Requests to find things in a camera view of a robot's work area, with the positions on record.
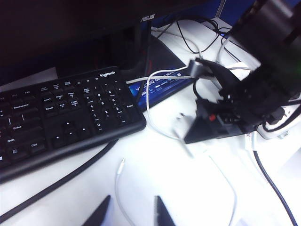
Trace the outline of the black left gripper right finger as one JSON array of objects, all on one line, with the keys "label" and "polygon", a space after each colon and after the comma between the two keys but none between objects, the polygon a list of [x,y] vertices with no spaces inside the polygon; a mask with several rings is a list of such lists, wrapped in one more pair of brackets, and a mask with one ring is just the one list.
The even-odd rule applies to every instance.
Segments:
[{"label": "black left gripper right finger", "polygon": [[155,196],[154,206],[154,225],[155,226],[175,226],[163,200],[159,195]]}]

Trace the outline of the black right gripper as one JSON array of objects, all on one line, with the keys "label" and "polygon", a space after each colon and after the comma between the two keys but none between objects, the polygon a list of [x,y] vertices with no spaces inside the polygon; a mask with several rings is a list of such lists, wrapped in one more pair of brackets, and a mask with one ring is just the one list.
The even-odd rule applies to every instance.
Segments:
[{"label": "black right gripper", "polygon": [[184,136],[187,144],[253,132],[259,125],[282,119],[281,107],[294,96],[294,67],[262,64],[238,79],[220,64],[196,58],[189,75],[212,81],[230,109],[208,100],[196,100],[196,117]]}]

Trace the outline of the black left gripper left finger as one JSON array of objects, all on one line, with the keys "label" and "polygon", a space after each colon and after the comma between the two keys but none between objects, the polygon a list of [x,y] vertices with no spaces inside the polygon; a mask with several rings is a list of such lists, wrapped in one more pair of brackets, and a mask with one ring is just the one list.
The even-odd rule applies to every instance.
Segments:
[{"label": "black left gripper left finger", "polygon": [[88,219],[83,223],[82,226],[101,226],[105,219],[105,215],[107,213],[110,199],[111,199],[110,195],[106,196],[105,199],[88,217]]}]

